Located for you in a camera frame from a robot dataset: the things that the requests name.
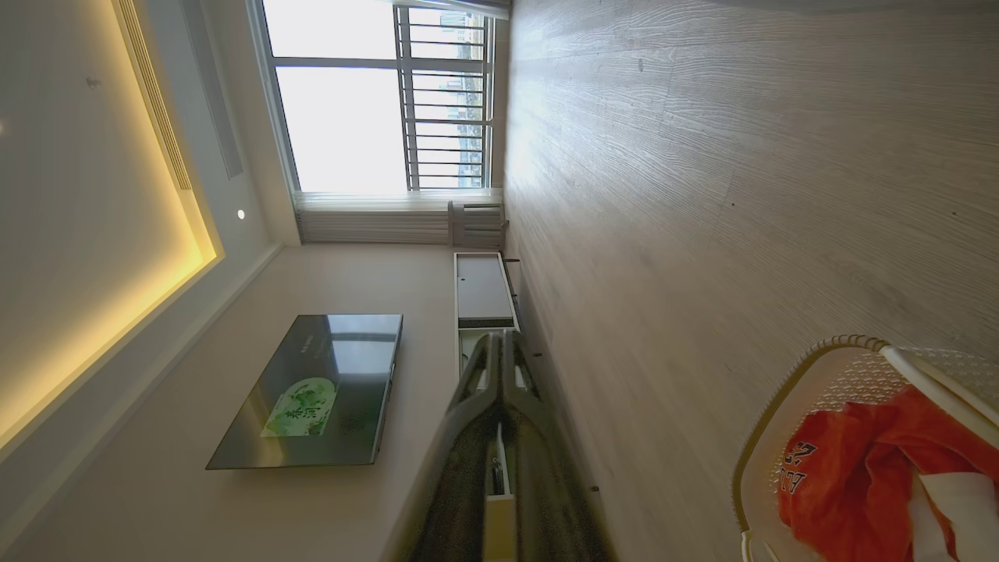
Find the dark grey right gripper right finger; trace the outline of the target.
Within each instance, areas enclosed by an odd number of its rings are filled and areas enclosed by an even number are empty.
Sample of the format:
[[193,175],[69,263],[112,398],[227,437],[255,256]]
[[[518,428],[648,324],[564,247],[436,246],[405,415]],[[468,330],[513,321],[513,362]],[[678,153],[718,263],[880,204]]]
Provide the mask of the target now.
[[521,561],[613,561],[588,498],[552,392],[531,372],[517,331],[503,334],[503,409],[515,449],[517,557]]

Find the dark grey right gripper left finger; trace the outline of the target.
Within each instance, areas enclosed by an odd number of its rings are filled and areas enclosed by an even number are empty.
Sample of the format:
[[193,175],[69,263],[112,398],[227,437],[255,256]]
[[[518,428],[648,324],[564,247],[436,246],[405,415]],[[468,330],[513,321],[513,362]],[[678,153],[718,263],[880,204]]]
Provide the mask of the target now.
[[489,442],[500,409],[502,338],[486,334],[459,386],[386,541],[389,561],[481,561]]

